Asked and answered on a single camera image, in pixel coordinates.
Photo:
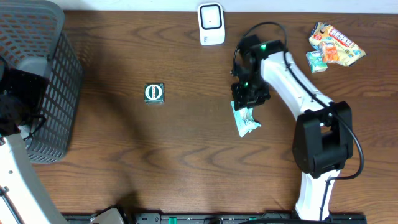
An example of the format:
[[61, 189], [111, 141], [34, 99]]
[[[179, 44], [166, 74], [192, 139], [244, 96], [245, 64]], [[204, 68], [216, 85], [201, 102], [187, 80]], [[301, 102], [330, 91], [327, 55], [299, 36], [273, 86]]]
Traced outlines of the teal snack packet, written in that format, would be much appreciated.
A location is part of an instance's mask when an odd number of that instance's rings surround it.
[[234, 115], [234, 120], [238, 130], [239, 136], [242, 138], [247, 133], [262, 126], [261, 123], [257, 122], [253, 117], [253, 109], [243, 107], [239, 110], [235, 110], [235, 102], [231, 101], [231, 107]]

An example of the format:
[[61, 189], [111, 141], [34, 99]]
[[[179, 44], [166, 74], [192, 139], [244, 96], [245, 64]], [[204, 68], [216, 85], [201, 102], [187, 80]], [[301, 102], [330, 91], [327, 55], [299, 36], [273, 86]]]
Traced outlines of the light blue tissue pack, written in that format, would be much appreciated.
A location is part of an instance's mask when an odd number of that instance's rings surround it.
[[322, 53], [319, 50], [307, 52], [306, 58], [312, 73], [324, 72], [328, 66], [323, 62]]

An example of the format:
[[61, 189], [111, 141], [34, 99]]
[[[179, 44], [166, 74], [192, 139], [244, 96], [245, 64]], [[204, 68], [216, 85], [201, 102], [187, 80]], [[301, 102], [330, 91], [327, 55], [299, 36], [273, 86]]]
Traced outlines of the orange Kleenex tissue pack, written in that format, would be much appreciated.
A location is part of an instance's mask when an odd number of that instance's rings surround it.
[[320, 42], [318, 46], [322, 52], [324, 63], [337, 63], [339, 61], [338, 52], [333, 42]]

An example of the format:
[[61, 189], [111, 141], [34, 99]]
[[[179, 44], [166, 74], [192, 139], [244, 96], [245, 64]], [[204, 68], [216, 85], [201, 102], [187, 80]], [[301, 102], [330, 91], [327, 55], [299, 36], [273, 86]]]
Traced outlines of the green round-logo box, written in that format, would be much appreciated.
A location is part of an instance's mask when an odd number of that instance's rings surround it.
[[145, 104], [163, 104], [165, 102], [165, 91], [163, 83], [148, 83], [144, 88]]

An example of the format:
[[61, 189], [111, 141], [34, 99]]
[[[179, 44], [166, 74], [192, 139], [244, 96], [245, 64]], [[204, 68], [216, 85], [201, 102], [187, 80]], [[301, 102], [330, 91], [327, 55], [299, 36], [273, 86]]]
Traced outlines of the yellow snack bag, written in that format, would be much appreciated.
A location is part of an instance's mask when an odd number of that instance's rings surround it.
[[317, 22], [308, 40], [310, 45], [319, 51], [320, 42], [333, 42], [339, 56], [339, 61], [336, 64], [345, 67], [351, 66], [366, 56], [366, 52], [359, 45], [331, 24]]

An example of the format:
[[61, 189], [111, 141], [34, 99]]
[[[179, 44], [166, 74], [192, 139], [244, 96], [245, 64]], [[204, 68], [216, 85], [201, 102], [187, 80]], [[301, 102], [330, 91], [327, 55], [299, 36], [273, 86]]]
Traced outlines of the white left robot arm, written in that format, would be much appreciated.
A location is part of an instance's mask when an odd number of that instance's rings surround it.
[[46, 117], [40, 109], [48, 80], [1, 60], [1, 223], [66, 223], [39, 180], [26, 141]]

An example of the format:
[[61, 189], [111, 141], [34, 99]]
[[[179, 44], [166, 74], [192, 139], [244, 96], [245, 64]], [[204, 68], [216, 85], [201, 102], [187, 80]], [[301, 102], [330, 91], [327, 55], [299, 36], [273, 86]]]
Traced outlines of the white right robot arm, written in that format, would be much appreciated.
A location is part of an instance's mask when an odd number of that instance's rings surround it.
[[302, 172], [295, 212], [302, 220], [325, 221], [335, 178], [353, 155], [352, 112], [335, 103], [303, 74], [280, 40], [261, 42], [256, 35], [238, 44], [243, 64], [236, 64], [232, 106], [238, 115], [269, 100], [273, 88], [292, 113], [296, 125], [292, 143], [295, 163]]

